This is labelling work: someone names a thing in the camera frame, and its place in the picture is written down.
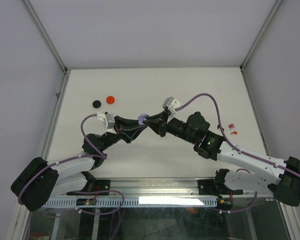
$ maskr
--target purple clip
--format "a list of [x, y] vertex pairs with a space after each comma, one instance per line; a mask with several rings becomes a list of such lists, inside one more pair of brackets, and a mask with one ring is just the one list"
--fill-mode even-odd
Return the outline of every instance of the purple clip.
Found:
[[138, 116], [138, 124], [139, 124], [139, 125], [145, 125], [145, 124], [144, 124], [144, 120], [147, 120], [146, 117], [149, 117], [149, 115], [146, 114], [146, 113], [140, 114], [140, 115]]

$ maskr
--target red bottle cap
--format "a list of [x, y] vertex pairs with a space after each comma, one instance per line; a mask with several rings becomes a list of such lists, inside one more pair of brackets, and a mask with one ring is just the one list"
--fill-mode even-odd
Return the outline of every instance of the red bottle cap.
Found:
[[115, 97], [113, 97], [113, 96], [108, 96], [108, 97], [106, 98], [106, 102], [107, 102], [108, 104], [113, 104], [113, 103], [115, 102]]

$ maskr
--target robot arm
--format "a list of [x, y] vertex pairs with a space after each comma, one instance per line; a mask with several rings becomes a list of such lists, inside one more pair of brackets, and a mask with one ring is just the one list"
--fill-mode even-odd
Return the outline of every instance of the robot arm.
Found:
[[[180, 103], [173, 97], [167, 98], [163, 104], [164, 110], [153, 116], [146, 116], [140, 120], [125, 119], [112, 114], [98, 113], [97, 119], [104, 122], [106, 132], [103, 135], [88, 134], [83, 142], [83, 150], [89, 155], [79, 159], [56, 164], [43, 172], [33, 181], [21, 196], [21, 201], [30, 211], [43, 206], [49, 198], [60, 194], [82, 190], [91, 192], [96, 186], [95, 178], [88, 172], [98, 168], [104, 161], [96, 155], [95, 147], [102, 153], [120, 140], [131, 143], [147, 127], [161, 137], [167, 133], [193, 144], [193, 150], [205, 159], [230, 163], [248, 172], [235, 172], [220, 169], [214, 180], [209, 181], [209, 194], [219, 196], [231, 191], [246, 190], [267, 193], [271, 191], [278, 201], [298, 206], [300, 203], [300, 178], [276, 166], [283, 166], [300, 174], [300, 161], [294, 157], [288, 160], [272, 158], [252, 151], [231, 146], [226, 139], [209, 130], [210, 124], [200, 112], [190, 115], [186, 122], [175, 118], [176, 108]], [[251, 156], [267, 159], [269, 163], [256, 160]], [[37, 157], [27, 166], [11, 190], [19, 196], [29, 180], [43, 168], [47, 162]]]

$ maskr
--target glass panel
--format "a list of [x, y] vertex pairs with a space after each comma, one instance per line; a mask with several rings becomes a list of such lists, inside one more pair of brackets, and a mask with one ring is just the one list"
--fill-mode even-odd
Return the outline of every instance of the glass panel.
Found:
[[[239, 205], [250, 201], [236, 199]], [[106, 213], [114, 208], [85, 210]], [[263, 200], [251, 210], [231, 214], [204, 207], [127, 207], [114, 214], [94, 216], [79, 214], [75, 209], [41, 208], [28, 220], [23, 239], [29, 240], [289, 239], [278, 204]]]

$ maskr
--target small red object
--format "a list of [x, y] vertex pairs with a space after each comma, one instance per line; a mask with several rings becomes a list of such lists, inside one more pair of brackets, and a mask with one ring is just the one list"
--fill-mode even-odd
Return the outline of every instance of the small red object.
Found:
[[199, 211], [198, 209], [194, 208], [194, 207], [187, 207], [186, 210], [189, 212], [189, 213], [192, 213], [192, 214], [198, 214]]
[[106, 98], [106, 102], [107, 102], [108, 104], [113, 104], [113, 103], [115, 102], [115, 97], [114, 97], [114, 96], [108, 96], [108, 97]]

